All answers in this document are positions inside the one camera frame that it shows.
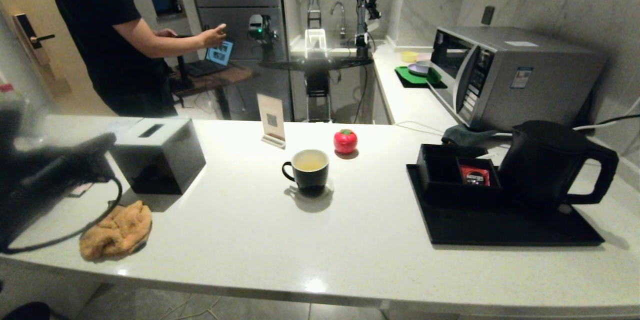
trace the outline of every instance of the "green tray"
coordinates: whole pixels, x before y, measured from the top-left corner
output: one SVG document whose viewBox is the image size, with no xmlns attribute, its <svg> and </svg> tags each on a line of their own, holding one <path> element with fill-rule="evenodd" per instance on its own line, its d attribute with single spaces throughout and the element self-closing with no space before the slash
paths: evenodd
<svg viewBox="0 0 640 320">
<path fill-rule="evenodd" d="M 434 69 L 429 69 L 429 74 L 427 76 L 416 76 L 409 72 L 409 69 L 406 66 L 400 66 L 395 68 L 395 73 L 400 78 L 400 82 L 404 87 L 429 87 L 427 82 L 435 87 L 436 89 L 446 89 L 446 85 L 441 82 L 438 72 Z"/>
</svg>

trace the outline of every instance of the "black t-shirt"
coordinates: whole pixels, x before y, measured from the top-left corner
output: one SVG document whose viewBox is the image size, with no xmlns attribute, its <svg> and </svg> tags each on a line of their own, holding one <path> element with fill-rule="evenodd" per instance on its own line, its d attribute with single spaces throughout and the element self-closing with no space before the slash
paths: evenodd
<svg viewBox="0 0 640 320">
<path fill-rule="evenodd" d="M 165 63 L 131 46 L 113 25 L 140 18 L 133 0 L 55 0 L 99 94 L 157 89 Z"/>
</svg>

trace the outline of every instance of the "hand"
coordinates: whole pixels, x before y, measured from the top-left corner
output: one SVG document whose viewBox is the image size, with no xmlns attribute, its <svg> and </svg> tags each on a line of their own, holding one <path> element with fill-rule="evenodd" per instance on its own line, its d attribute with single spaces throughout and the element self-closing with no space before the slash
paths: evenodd
<svg viewBox="0 0 640 320">
<path fill-rule="evenodd" d="M 165 28 L 164 30 L 156 31 L 155 35 L 159 37 L 178 37 L 178 34 L 170 28 Z"/>
<path fill-rule="evenodd" d="M 222 44 L 227 37 L 225 33 L 226 24 L 221 24 L 220 26 L 214 28 L 213 30 L 206 30 L 199 34 L 202 38 L 202 42 L 205 48 L 217 48 Z"/>
</svg>

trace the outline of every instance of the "black box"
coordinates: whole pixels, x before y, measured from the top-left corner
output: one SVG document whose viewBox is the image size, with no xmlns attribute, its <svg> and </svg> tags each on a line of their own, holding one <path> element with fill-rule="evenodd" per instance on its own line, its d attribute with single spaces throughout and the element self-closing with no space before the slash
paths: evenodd
<svg viewBox="0 0 640 320">
<path fill-rule="evenodd" d="M 137 194 L 183 194 L 206 161 L 191 119 L 142 119 L 110 151 Z"/>
<path fill-rule="evenodd" d="M 440 207 L 492 207 L 499 203 L 503 188 L 491 160 L 476 157 L 487 154 L 482 147 L 422 144 L 418 154 L 418 173 L 422 201 Z M 460 165 L 489 172 L 489 186 L 464 183 Z"/>
</svg>

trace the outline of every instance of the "refrigerator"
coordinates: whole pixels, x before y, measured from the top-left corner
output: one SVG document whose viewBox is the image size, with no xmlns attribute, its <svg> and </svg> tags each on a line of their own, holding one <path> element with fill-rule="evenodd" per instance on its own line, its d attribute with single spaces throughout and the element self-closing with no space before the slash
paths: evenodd
<svg viewBox="0 0 640 320">
<path fill-rule="evenodd" d="M 233 42 L 230 63 L 254 71 L 251 80 L 224 88 L 231 119 L 259 121 L 257 94 L 261 93 L 281 99 L 285 121 L 293 121 L 290 73 L 258 66 L 263 51 L 247 35 L 252 15 L 269 15 L 270 28 L 278 35 L 274 42 L 275 60 L 288 60 L 283 0 L 195 0 L 195 3 L 203 30 L 226 23 L 227 39 Z"/>
</svg>

